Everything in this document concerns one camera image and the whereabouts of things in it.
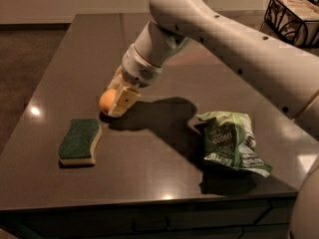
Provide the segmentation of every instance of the gray table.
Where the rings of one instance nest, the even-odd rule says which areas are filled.
[[[227,203],[231,209],[231,204],[246,204],[244,200],[256,203],[258,218],[252,223],[262,224],[278,200],[296,196],[319,154],[319,144],[195,42],[166,63],[162,75],[142,89],[141,100],[121,119],[101,117],[100,95],[149,18],[147,14],[75,17],[0,155],[0,220],[7,230],[26,237],[58,237],[50,234],[48,224],[47,230],[41,230],[46,226],[41,222],[60,211],[62,216],[57,214],[55,220],[61,221],[70,208],[77,212],[90,207],[94,213],[131,208],[137,213],[139,206],[163,210],[164,206],[185,209],[183,204]],[[33,107],[39,115],[32,114]],[[202,137],[194,115],[209,111],[250,115],[257,153],[273,166],[270,177],[202,165]],[[81,118],[101,122],[97,164],[64,168],[57,150],[70,120]],[[192,227],[175,225],[174,231],[188,228]]]

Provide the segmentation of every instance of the green plastic bag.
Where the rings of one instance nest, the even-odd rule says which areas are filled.
[[[205,163],[270,175],[272,167],[255,152],[256,141],[247,114],[209,112],[196,116],[204,121]]]

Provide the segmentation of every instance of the green sponge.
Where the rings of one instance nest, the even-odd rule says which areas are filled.
[[[102,130],[97,119],[72,119],[69,131],[59,147],[64,165],[94,165],[94,150]]]

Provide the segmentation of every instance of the round orange object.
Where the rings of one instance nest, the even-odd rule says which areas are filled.
[[[115,89],[109,89],[101,95],[99,104],[103,114],[107,115],[111,109],[112,103],[116,97],[116,92],[117,90]]]

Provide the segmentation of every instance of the crumpled snack bag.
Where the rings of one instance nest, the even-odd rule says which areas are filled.
[[[256,141],[247,114],[209,112],[196,116],[204,121],[205,163],[270,175],[272,167],[255,152]]]

